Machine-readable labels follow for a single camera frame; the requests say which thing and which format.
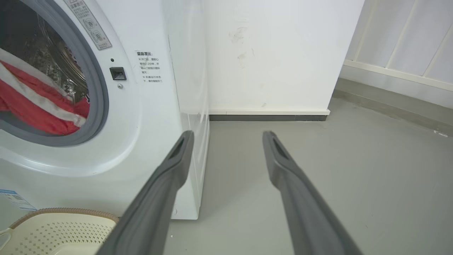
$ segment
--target white stripe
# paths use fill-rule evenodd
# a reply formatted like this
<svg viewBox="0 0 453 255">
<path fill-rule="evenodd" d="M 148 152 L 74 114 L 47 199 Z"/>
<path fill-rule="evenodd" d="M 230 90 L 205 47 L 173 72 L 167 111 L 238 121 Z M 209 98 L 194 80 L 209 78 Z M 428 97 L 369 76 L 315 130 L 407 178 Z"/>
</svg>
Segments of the white stripe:
<svg viewBox="0 0 453 255">
<path fill-rule="evenodd" d="M 14 56 L 13 54 L 7 52 L 2 48 L 0 48 L 0 60 L 28 73 L 29 75 L 37 78 L 46 85 L 56 89 L 64 97 L 68 97 L 66 91 L 58 86 L 51 78 L 49 78 L 49 76 L 43 74 L 41 71 L 39 71 L 29 63 L 21 60 L 20 58 Z"/>
<path fill-rule="evenodd" d="M 429 63 L 428 67 L 426 68 L 425 72 L 423 73 L 423 77 L 428 76 L 429 72 L 431 71 L 431 69 L 434 66 L 434 63 L 436 63 L 437 58 L 443 52 L 443 49 L 444 49 L 445 45 L 447 44 L 448 39 L 450 38 L 450 34 L 453 31 L 452 28 L 453 28 L 453 23 L 450 25 L 450 28 L 448 29 L 447 33 L 443 37 L 442 42 L 440 42 L 439 48 L 437 48 L 437 51 L 434 54 L 433 58 L 431 59 L 431 62 Z"/>
<path fill-rule="evenodd" d="M 405 73 L 405 72 L 401 72 L 401 71 L 394 70 L 394 69 L 387 69 L 385 67 L 381 67 L 381 66 L 377 66 L 377 65 L 350 61 L 350 60 L 345 60 L 343 62 L 343 65 L 366 70 L 366 71 L 371 71 L 371 72 L 374 72 L 377 74 L 384 74 L 387 76 L 396 77 L 396 78 L 408 80 L 411 82 L 421 83 L 421 84 L 425 84 L 428 86 L 445 89 L 448 91 L 453 91 L 453 83 L 447 83 L 447 82 L 431 79 L 428 77 L 423 77 L 423 76 L 416 75 L 416 74 Z"/>
<path fill-rule="evenodd" d="M 21 95 L 26 97 L 32 103 L 36 104 L 38 107 L 50 113 L 51 115 L 65 121 L 71 121 L 77 127 L 81 127 L 83 124 L 85 124 L 86 119 L 84 117 L 61 109 L 48 98 L 37 94 L 34 90 L 19 81 L 12 73 L 8 71 L 8 69 L 6 69 L 6 67 L 2 63 L 0 63 L 0 79 L 6 82 Z"/>
<path fill-rule="evenodd" d="M 373 19 L 374 12 L 376 11 L 377 2 L 378 2 L 378 0 L 374 0 L 371 11 L 368 14 L 368 20 L 366 21 L 365 28 L 363 29 L 362 35 L 360 37 L 359 45 L 356 49 L 356 53 L 354 54 L 354 59 L 353 59 L 354 61 L 357 61 L 360 51 L 362 50 L 363 42 L 365 41 L 366 34 L 368 33 L 368 29 L 370 28 L 371 20 Z"/>
<path fill-rule="evenodd" d="M 412 4 L 412 8 L 410 9 L 409 16 L 407 16 L 406 22 L 404 23 L 403 30 L 401 30 L 398 40 L 396 41 L 395 47 L 393 48 L 389 61 L 387 61 L 387 64 L 386 64 L 387 69 L 390 67 L 390 64 L 392 63 L 393 58 L 395 57 L 396 50 L 400 48 L 400 44 L 403 42 L 403 37 L 406 36 L 406 30 L 409 27 L 409 23 L 412 21 L 412 16 L 414 16 L 417 3 L 418 3 L 418 0 L 415 0 L 414 3 Z"/>
</svg>

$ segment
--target beige basket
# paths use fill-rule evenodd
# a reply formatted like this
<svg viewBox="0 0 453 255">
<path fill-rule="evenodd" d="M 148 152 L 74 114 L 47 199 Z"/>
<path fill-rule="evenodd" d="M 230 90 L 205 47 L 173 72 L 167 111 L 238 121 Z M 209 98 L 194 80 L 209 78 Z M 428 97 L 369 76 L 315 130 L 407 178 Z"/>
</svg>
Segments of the beige basket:
<svg viewBox="0 0 453 255">
<path fill-rule="evenodd" d="M 118 217 L 110 213 L 48 208 L 32 212 L 7 228 L 0 255 L 93 255 Z"/>
</svg>

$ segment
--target white washing machine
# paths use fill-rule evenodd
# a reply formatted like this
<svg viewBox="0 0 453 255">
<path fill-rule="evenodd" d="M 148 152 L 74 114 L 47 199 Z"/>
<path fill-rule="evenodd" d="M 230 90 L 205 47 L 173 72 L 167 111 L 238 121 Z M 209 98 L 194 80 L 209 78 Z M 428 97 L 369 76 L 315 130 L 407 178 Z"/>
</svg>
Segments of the white washing machine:
<svg viewBox="0 0 453 255">
<path fill-rule="evenodd" d="M 25 209 L 121 216 L 181 133 L 193 130 L 172 218 L 197 219 L 209 140 L 200 0 L 3 0 L 0 8 L 0 48 L 72 102 L 89 102 L 84 124 L 67 134 L 0 112 L 0 192 L 17 193 Z"/>
</svg>

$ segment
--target dark baseboard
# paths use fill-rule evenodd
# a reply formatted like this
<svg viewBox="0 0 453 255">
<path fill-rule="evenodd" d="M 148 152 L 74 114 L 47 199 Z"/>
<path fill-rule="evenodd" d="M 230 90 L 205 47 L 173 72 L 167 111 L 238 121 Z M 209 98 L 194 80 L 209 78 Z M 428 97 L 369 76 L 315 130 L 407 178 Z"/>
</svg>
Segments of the dark baseboard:
<svg viewBox="0 0 453 255">
<path fill-rule="evenodd" d="M 209 115 L 210 121 L 325 121 L 327 115 Z"/>
<path fill-rule="evenodd" d="M 341 78 L 332 97 L 453 136 L 453 109 Z"/>
</svg>

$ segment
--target gray floor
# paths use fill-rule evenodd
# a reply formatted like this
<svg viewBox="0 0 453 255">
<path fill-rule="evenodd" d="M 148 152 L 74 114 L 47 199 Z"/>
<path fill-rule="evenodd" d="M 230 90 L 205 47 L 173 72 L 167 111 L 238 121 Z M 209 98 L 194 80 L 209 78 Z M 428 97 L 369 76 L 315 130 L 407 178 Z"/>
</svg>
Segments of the gray floor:
<svg viewBox="0 0 453 255">
<path fill-rule="evenodd" d="M 292 254 L 261 146 L 274 131 L 364 254 L 451 254 L 453 138 L 339 99 L 324 123 L 212 122 L 200 217 L 166 255 Z"/>
</svg>

